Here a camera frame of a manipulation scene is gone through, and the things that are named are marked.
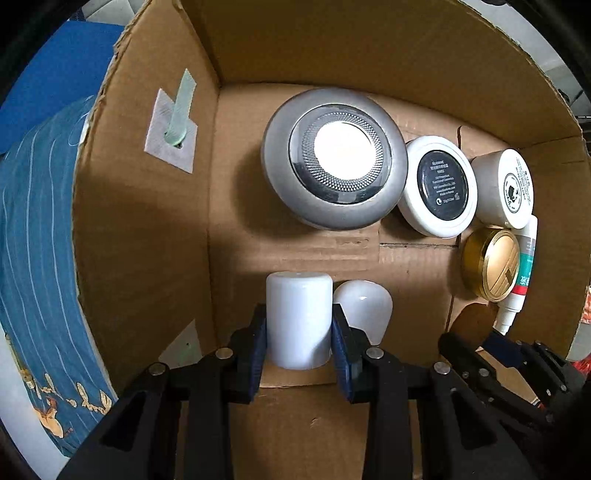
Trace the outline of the white earbuds case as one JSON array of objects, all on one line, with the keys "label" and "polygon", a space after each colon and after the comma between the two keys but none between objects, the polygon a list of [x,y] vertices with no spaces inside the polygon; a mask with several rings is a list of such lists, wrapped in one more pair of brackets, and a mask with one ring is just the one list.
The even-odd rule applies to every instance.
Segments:
[{"label": "white earbuds case", "polygon": [[341,305],[349,326],[366,333],[370,345],[382,343],[394,307],[385,287],[368,280],[349,280],[335,289],[334,302]]}]

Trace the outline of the white cylinder bottle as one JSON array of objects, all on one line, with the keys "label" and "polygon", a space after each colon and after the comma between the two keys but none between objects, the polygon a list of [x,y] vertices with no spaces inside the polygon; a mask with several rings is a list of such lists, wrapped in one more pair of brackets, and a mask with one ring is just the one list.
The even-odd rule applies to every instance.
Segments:
[{"label": "white cylinder bottle", "polygon": [[266,278],[267,351],[274,365],[312,370],[331,358],[332,277],[274,272]]}]

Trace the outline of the round silver tin gold emblem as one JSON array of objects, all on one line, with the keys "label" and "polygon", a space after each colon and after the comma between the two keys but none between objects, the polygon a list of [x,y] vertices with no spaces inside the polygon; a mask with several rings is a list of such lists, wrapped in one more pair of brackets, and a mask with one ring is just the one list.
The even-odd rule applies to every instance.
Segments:
[{"label": "round silver tin gold emblem", "polygon": [[260,158],[291,213],[335,231],[390,214],[409,171],[404,138],[389,113],[341,88],[312,89],[284,102],[267,123]]}]

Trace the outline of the white square sticker lower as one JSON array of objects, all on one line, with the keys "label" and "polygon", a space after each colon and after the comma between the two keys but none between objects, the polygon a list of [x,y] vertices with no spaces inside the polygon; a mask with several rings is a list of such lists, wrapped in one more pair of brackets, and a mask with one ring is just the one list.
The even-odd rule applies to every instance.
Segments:
[{"label": "white square sticker lower", "polygon": [[158,361],[170,369],[197,364],[202,358],[195,321],[190,322],[159,355]]}]

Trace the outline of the white tube green label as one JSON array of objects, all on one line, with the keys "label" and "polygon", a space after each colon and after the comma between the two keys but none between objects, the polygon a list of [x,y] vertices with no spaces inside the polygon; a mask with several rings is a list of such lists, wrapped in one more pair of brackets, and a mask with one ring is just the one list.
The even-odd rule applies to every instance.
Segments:
[{"label": "white tube green label", "polygon": [[531,215],[528,224],[519,230],[513,230],[519,243],[519,269],[511,293],[498,303],[498,312],[494,328],[506,335],[516,316],[522,311],[528,293],[536,251],[538,218]]}]

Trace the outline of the blue striped cloth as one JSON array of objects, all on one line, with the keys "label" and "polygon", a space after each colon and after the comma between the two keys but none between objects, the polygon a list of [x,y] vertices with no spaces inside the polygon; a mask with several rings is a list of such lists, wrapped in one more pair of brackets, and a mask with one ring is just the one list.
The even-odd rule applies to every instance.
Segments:
[{"label": "blue striped cloth", "polygon": [[117,396],[78,300],[73,193],[94,97],[29,130],[1,159],[1,325],[45,433],[72,456]]}]

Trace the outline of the white cream jar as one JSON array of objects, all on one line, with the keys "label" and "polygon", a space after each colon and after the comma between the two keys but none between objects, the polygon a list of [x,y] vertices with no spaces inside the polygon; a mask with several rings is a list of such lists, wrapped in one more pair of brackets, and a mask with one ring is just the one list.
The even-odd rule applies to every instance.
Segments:
[{"label": "white cream jar", "polygon": [[514,149],[475,157],[478,187],[476,217],[485,225],[523,229],[534,207],[533,180],[524,158]]}]

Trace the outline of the cardboard box blue printed outside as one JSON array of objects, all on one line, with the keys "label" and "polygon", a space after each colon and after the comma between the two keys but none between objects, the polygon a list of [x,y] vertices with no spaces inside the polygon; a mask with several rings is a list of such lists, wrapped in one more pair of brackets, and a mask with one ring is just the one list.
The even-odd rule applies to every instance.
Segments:
[{"label": "cardboard box blue printed outside", "polygon": [[[193,172],[143,151],[159,89],[197,87]],[[384,345],[426,366],[472,302],[459,245],[399,217],[351,232],[290,214],[263,176],[267,122],[314,86],[367,94],[406,138],[440,135],[470,156],[520,151],[539,236],[510,337],[569,350],[590,279],[590,159],[533,59],[457,1],[150,1],[124,30],[90,117],[74,189],[79,299],[116,391],[195,321],[211,352],[245,326],[274,271],[388,287]]]}]

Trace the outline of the white sticker with green tape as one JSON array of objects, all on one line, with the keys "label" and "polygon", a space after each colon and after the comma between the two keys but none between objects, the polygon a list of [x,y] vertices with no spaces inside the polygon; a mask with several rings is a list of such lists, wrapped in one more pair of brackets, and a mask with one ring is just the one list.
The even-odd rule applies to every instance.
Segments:
[{"label": "white sticker with green tape", "polygon": [[197,82],[185,69],[174,99],[159,89],[143,151],[185,173],[193,172],[198,126],[189,118]]}]

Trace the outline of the blue foam mat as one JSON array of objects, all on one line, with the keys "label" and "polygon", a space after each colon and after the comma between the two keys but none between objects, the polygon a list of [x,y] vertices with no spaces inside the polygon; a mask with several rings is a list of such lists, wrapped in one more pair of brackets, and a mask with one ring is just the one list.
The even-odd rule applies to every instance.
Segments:
[{"label": "blue foam mat", "polygon": [[24,68],[1,104],[1,151],[61,109],[95,95],[123,31],[115,24],[68,20]]}]

